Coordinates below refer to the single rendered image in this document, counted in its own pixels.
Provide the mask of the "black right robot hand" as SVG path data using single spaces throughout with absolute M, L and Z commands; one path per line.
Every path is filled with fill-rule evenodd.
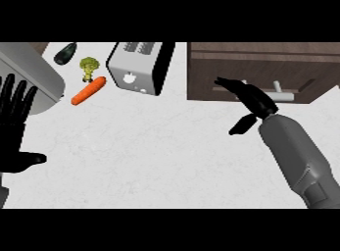
M 249 114 L 240 118 L 230 130 L 230 135 L 244 134 L 253 127 L 256 119 L 266 119 L 278 112 L 278 107 L 271 97 L 253 84 L 222 77 L 216 78 L 215 83 L 231 91 L 249 110 Z

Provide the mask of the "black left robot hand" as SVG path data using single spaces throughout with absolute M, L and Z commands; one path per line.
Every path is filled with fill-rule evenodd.
M 27 90 L 28 83 L 15 83 L 15 75 L 0 76 L 0 173 L 17 174 L 33 165 L 46 162 L 42 153 L 23 152 L 21 144 L 26 121 L 34 102 L 37 87 Z

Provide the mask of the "brown wooden drawer front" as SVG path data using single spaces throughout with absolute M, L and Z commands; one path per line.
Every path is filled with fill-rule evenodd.
M 295 102 L 311 103 L 340 83 L 340 42 L 190 42 L 187 98 L 234 101 L 215 79 L 240 79 L 271 91 L 280 85 Z

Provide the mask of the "large grey appliance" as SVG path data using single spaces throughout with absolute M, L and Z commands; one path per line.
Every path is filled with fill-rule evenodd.
M 42 58 L 48 43 L 0 42 L 0 76 L 15 75 L 15 83 L 24 80 L 37 87 L 30 114 L 43 113 L 61 100 L 65 82 L 54 67 Z

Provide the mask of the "orange carrot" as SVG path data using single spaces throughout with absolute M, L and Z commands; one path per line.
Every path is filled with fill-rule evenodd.
M 99 76 L 82 89 L 82 91 L 74 95 L 71 98 L 71 104 L 77 106 L 82 104 L 89 97 L 95 95 L 95 93 L 102 89 L 105 86 L 105 77 Z

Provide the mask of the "silver toaster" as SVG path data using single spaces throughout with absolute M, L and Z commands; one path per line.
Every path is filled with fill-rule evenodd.
M 173 48 L 173 42 L 116 43 L 105 67 L 120 89 L 162 94 Z

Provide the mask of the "green broccoli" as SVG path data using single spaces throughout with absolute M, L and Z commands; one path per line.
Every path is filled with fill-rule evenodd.
M 83 76 L 83 82 L 92 82 L 92 75 L 94 75 L 94 71 L 99 68 L 101 63 L 99 61 L 92 58 L 88 57 L 80 61 L 80 68 L 85 72 L 85 76 Z

